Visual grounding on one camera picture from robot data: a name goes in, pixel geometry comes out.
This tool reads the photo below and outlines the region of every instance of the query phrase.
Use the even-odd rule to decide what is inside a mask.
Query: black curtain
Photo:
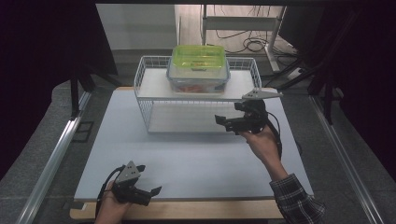
[[[346,116],[396,180],[396,7],[363,9],[339,49],[332,73]]]
[[[87,65],[117,74],[93,1],[1,1],[1,172],[20,155],[55,86]]]

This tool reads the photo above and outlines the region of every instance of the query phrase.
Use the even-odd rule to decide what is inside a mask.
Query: wrist
[[[289,176],[280,160],[266,161],[263,164],[273,181],[281,180]]]

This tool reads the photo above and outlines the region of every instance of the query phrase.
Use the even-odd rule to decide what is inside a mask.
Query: green lid
[[[172,63],[183,68],[221,68],[225,52],[222,46],[179,45],[174,48]]]

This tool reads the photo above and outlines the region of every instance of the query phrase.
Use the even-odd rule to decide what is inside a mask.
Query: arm
[[[262,161],[272,182],[276,203],[288,223],[323,223],[325,206],[312,199],[294,174],[288,175],[277,153],[275,137],[266,126],[260,133],[241,132]]]
[[[95,224],[119,224],[122,217],[131,207],[131,203],[119,203],[111,192],[113,182],[111,181],[106,188],[106,192],[102,198],[102,205],[100,206],[98,216]]]

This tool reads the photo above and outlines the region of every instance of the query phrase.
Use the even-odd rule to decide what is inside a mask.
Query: aluminum rail
[[[84,109],[91,98],[91,94],[88,92],[84,92],[79,100],[79,112],[74,120],[69,120],[64,128],[64,132],[62,133],[58,143],[53,149],[51,156],[49,157],[49,161],[44,167],[41,176],[38,178],[35,183],[35,188],[30,194],[25,206],[21,210],[21,214],[18,217],[16,223],[32,223],[35,219],[35,215],[43,202],[44,197],[47,194],[47,191],[50,187],[53,177],[55,177],[56,172],[58,171],[59,165],[62,162],[62,158],[64,157],[64,153],[66,152],[74,133],[81,121],[81,117],[84,113]]]
[[[312,105],[314,106],[318,117],[320,119],[323,128],[328,135],[329,139],[332,142],[332,147],[337,155],[338,159],[340,160],[344,171],[346,172],[346,176],[349,179],[349,182],[354,189],[358,199],[361,203],[361,207],[363,208],[364,212],[366,213],[370,223],[379,224],[384,223],[384,220],[380,216],[378,209],[375,205],[375,202],[369,192],[369,190],[365,187],[364,183],[361,181],[361,178],[356,171],[352,161],[350,160],[347,152],[337,135],[334,127],[329,125],[326,118],[324,117],[322,111],[322,106],[317,96],[310,96]]]

